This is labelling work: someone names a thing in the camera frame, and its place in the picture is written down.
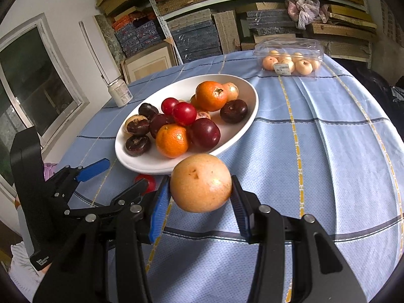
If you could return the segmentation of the large yellow-orange persimmon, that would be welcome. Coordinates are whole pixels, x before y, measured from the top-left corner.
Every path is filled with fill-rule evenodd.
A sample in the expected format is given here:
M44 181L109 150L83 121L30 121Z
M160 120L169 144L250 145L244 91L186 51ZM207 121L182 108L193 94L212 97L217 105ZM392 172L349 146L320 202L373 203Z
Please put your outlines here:
M170 177L170 193L179 208L206 213L221 208L231 196L232 177L217 157L196 154L178 163Z

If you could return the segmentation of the dark brown mangosteen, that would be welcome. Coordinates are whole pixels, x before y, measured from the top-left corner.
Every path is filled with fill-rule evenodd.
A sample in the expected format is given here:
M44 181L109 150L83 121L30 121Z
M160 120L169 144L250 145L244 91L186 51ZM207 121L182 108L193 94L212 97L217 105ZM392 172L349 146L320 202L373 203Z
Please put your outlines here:
M149 121L146 118L135 118L130 120L125 128L127 133L132 135L146 135L149 132Z

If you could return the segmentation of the white oval plate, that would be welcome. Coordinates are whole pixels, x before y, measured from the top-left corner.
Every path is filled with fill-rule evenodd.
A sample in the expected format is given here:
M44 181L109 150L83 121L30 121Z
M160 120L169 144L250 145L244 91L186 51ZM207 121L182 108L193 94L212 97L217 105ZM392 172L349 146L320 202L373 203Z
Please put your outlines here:
M135 107L115 139L127 169L168 174L197 153L225 152L246 133L259 99L248 81L229 74L190 77L158 90Z

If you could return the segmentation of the dark purple mangosteen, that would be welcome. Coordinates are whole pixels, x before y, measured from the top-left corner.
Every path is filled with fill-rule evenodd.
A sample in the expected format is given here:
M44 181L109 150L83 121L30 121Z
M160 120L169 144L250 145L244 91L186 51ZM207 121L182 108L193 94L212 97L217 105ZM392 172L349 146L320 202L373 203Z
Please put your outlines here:
M149 151L151 148L151 140L147 135L132 135L125 143L126 152L132 157L138 157Z

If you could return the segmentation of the orange mandarin on plate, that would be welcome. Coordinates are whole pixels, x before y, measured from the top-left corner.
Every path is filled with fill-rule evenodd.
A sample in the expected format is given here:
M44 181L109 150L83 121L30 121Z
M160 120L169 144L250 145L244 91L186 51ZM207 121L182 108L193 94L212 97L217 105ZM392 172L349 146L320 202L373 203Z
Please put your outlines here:
M160 154L171 159L185 154L189 148L186 128L176 124L163 125L156 135L156 147Z

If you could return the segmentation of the window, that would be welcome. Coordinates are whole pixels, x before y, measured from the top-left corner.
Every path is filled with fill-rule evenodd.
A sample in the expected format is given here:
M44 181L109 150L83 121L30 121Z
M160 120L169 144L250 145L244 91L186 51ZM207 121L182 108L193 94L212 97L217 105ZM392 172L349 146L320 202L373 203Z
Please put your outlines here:
M1 38L1 180L13 186L10 149L15 135L34 127L47 148L87 103L77 89L44 14Z

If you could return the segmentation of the white drink can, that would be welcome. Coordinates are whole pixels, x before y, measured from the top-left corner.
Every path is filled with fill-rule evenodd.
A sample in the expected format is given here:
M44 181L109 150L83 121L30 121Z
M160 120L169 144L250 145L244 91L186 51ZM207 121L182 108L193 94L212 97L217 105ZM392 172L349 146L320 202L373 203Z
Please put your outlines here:
M117 107L124 107L133 99L133 95L123 79L117 79L110 83L108 85L108 92Z

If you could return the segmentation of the dark red plum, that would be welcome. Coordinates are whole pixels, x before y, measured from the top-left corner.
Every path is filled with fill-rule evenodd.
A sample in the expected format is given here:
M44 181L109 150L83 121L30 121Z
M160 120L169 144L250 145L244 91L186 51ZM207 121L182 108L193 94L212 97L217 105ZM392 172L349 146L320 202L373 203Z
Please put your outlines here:
M192 143L200 148L210 150L220 141L220 129L208 118L197 119L189 130Z

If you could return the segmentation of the small striped orange fruit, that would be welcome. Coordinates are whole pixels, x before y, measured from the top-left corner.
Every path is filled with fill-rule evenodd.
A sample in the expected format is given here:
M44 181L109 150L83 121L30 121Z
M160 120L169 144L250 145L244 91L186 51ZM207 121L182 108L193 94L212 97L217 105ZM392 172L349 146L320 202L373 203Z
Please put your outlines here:
M198 110L196 113L196 119L201 119L201 118L207 118L211 119L210 112L204 111L204 110Z

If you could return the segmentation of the dark clothing pile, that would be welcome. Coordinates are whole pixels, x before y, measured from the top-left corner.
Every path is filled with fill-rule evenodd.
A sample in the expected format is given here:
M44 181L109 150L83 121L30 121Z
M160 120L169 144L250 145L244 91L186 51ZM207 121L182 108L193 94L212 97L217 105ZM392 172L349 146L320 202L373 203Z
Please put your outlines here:
M368 69L362 62L340 60L339 63L376 98L403 137L403 87L391 86L380 74Z

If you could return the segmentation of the metal storage shelf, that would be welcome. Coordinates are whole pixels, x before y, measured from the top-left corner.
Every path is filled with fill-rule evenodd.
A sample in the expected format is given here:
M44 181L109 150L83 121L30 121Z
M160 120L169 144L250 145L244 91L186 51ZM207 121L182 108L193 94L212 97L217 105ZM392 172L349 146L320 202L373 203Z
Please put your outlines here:
M180 62L204 58L221 50L252 49L276 36L320 41L334 58L370 63L377 25L366 0L319 0L329 4L327 23L298 30L285 0L96 0L115 29L141 13L155 18L172 41Z

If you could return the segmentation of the cardboard picture frame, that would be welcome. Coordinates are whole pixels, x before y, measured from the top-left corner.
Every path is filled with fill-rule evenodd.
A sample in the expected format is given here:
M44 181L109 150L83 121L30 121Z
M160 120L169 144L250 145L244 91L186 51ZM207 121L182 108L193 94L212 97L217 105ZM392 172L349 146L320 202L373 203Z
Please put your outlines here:
M127 84L177 65L172 44L162 41L121 62Z

